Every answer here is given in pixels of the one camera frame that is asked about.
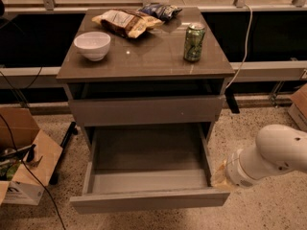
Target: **terrazzo floor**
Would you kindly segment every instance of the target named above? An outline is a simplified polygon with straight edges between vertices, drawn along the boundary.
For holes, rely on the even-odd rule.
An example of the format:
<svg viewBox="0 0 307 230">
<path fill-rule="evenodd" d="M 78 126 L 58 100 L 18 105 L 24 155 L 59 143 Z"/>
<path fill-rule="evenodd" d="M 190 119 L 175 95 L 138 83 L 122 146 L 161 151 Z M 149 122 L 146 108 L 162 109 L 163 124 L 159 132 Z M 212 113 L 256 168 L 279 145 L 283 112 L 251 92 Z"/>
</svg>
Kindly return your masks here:
<svg viewBox="0 0 307 230">
<path fill-rule="evenodd" d="M 254 142 L 257 131 L 269 124 L 296 127 L 285 107 L 241 107 L 240 114 L 224 108 L 209 142 L 212 166 L 231 152 Z M 73 118 L 70 114 L 35 114 L 38 125 L 60 143 Z M 291 172 L 270 177 L 248 190 L 230 194 L 222 207 L 79 215 L 69 203 L 80 196 L 89 150 L 81 132 L 66 148 L 59 183 L 48 186 L 66 229 L 307 229 L 307 174 Z M 0 229 L 61 229 L 55 208 L 44 193 L 38 206 L 3 204 Z"/>
</svg>

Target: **can lid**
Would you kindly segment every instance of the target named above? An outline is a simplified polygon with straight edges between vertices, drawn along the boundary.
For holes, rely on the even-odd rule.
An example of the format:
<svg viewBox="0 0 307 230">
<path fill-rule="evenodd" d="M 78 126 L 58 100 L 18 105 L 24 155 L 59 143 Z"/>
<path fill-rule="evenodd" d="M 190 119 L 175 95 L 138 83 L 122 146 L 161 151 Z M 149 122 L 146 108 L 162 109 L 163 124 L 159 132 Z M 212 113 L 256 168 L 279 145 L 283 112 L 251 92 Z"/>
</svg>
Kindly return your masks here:
<svg viewBox="0 0 307 230">
<path fill-rule="evenodd" d="M 189 25 L 189 28 L 190 28 L 190 29 L 194 29 L 194 30 L 201 30 L 201 29 L 204 28 L 204 25 L 201 24 L 201 23 L 199 23 L 199 22 L 197 22 L 197 23 L 191 23 L 191 24 Z"/>
</svg>

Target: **closed drawer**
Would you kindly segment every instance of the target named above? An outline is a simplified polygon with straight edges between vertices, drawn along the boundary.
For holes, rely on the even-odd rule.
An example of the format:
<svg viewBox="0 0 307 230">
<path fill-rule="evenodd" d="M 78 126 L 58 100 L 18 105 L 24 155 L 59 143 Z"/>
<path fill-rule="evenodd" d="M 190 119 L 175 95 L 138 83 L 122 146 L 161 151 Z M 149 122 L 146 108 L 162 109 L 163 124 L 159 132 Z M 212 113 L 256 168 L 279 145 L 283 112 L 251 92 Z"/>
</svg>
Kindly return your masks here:
<svg viewBox="0 0 307 230">
<path fill-rule="evenodd" d="M 122 126 L 214 122 L 224 96 L 74 100 L 70 109 L 79 126 Z"/>
<path fill-rule="evenodd" d="M 96 128 L 83 195 L 70 201 L 81 214 L 221 206 L 205 145 L 198 124 Z"/>
</svg>

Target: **cabinet top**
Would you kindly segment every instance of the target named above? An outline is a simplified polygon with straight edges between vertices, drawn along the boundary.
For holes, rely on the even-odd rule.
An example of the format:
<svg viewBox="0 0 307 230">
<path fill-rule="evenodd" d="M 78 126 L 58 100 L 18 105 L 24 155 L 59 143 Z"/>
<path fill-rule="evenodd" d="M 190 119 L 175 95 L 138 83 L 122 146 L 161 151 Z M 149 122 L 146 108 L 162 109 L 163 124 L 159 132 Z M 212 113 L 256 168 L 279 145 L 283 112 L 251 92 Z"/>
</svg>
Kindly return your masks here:
<svg viewBox="0 0 307 230">
<path fill-rule="evenodd" d="M 210 79 L 234 75 L 223 50 L 198 8 L 185 8 L 171 21 L 138 38 L 123 38 L 91 19 L 107 10 L 88 10 L 76 34 L 105 32 L 111 36 L 107 55 L 90 61 L 71 45 L 57 76 L 60 82 L 141 81 L 167 79 Z M 186 28 L 190 23 L 205 25 L 201 60 L 183 58 Z"/>
</svg>

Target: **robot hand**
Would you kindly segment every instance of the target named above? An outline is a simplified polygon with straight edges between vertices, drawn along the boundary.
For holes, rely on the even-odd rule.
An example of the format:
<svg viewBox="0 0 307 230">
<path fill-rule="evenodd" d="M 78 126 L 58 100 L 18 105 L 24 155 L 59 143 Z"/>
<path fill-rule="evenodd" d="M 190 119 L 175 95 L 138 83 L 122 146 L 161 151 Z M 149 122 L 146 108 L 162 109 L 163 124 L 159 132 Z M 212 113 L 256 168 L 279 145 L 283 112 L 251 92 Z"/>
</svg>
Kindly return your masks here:
<svg viewBox="0 0 307 230">
<path fill-rule="evenodd" d="M 230 154 L 211 184 L 224 190 L 249 188 L 264 177 L 292 171 L 307 173 L 307 133 L 271 125 L 258 132 L 253 146 Z"/>
</svg>

